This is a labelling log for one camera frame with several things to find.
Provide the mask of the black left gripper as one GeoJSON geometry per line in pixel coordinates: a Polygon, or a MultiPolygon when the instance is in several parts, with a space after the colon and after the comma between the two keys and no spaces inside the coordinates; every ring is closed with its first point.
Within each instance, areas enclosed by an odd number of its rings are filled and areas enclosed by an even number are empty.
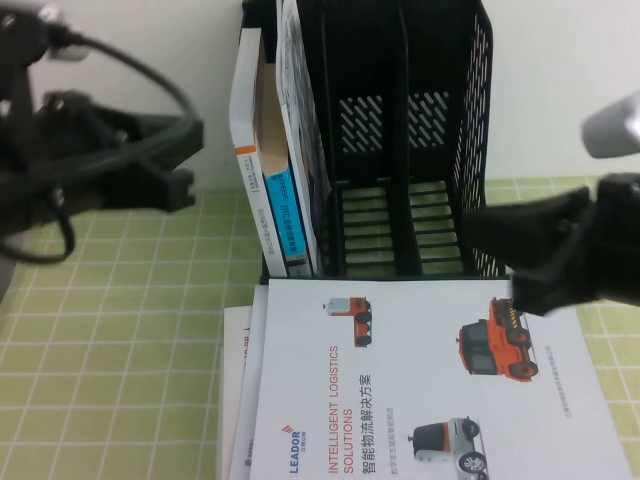
{"type": "MultiPolygon", "coordinates": [[[[124,169],[93,178],[58,181],[64,211],[154,209],[167,213],[195,204],[194,175],[176,168],[204,147],[204,122],[197,114],[144,114],[113,110],[78,90],[44,96],[34,114],[36,150],[55,171],[68,157],[86,158],[114,147],[112,165],[124,169]],[[140,162],[151,160],[153,163],[140,162]]],[[[1,234],[12,236],[54,221],[42,193],[1,201],[1,234]]]]}

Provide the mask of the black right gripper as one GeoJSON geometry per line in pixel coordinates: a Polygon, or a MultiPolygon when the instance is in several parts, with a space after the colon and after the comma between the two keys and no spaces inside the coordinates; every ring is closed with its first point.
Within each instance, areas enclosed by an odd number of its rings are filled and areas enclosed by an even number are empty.
{"type": "MultiPolygon", "coordinates": [[[[583,220],[594,202],[583,186],[545,199],[485,206],[466,213],[472,248],[503,263],[538,263],[511,278],[514,307],[545,316],[593,297],[587,253],[594,223],[583,220]]],[[[599,298],[639,302],[639,175],[610,174],[597,188],[593,246],[599,298]]]]}

